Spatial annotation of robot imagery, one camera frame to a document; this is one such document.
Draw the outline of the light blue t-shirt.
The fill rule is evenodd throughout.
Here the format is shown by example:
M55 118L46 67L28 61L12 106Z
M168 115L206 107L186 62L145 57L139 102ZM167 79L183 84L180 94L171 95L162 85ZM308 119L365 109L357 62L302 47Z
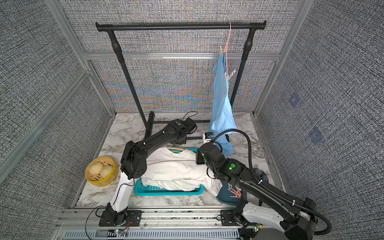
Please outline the light blue t-shirt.
M215 73L214 100L209 130L214 137L217 137L226 130L237 128L229 100L229 80L227 80L225 54L219 55L213 72Z

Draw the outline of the yellow wooden hanger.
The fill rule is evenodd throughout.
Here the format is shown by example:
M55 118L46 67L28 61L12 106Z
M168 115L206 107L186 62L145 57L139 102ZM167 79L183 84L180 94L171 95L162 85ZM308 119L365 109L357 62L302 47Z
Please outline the yellow wooden hanger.
M174 147L167 147L167 149L170 150L173 153L181 153L181 152L185 151L185 149L174 148Z

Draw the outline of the white t-shirt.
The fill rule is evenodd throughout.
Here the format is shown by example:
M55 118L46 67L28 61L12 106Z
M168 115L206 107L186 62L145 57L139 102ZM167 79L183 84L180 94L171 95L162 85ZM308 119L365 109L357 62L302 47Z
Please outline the white t-shirt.
M145 177L145 180L181 180L184 183L202 184L210 194L216 197L223 185L220 180L214 179L213 175L206 165L193 166L191 161L172 161L150 164L150 172L148 174L145 172L142 177Z

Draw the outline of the beige clothespin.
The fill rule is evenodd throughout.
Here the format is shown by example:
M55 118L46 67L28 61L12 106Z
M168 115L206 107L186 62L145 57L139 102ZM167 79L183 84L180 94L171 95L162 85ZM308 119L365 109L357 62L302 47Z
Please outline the beige clothespin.
M226 80L229 81L235 73L236 73L236 70L233 70L231 73L225 73Z

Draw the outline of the pink clothes hanger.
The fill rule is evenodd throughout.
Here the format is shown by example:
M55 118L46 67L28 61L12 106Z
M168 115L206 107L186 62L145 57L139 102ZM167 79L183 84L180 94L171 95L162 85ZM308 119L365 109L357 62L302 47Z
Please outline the pink clothes hanger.
M228 48L229 48L229 42L231 39L231 33L232 33L232 23L229 23L229 34L225 46L225 67L226 67L226 75L229 76L229 68L228 68Z

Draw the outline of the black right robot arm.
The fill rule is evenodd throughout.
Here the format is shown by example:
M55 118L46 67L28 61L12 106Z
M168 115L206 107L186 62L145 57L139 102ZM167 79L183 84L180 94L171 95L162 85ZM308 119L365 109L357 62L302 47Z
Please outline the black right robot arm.
M315 235L317 218L297 205L300 199L286 194L235 159L226 158L213 143L203 144L197 152L197 164L205 164L214 177L236 186L268 205L254 205L247 200L224 213L225 222L238 225L262 225L283 232L289 240L311 240Z

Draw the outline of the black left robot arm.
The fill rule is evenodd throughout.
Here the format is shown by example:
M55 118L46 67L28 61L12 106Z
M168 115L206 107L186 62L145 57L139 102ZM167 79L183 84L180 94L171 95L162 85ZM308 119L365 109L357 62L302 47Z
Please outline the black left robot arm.
M126 221L128 199L139 179L147 170L147 158L163 145L185 144L187 135L197 129L194 120L172 120L162 130L139 142L128 142L121 158L121 175L113 198L107 204L102 219L109 224L120 226Z

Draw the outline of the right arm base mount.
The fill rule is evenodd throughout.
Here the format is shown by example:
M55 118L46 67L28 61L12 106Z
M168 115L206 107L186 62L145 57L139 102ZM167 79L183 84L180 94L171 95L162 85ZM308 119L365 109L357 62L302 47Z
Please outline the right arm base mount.
M240 226L241 224L235 219L233 212L234 210L221 210L220 214L216 216L216 220L225 227Z

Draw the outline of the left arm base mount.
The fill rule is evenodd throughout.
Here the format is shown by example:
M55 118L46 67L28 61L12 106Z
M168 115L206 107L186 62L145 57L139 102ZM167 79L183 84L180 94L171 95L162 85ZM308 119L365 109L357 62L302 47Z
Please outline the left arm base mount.
M115 214L105 210L99 221L99 227L138 227L142 218L142 211L132 210L123 211Z

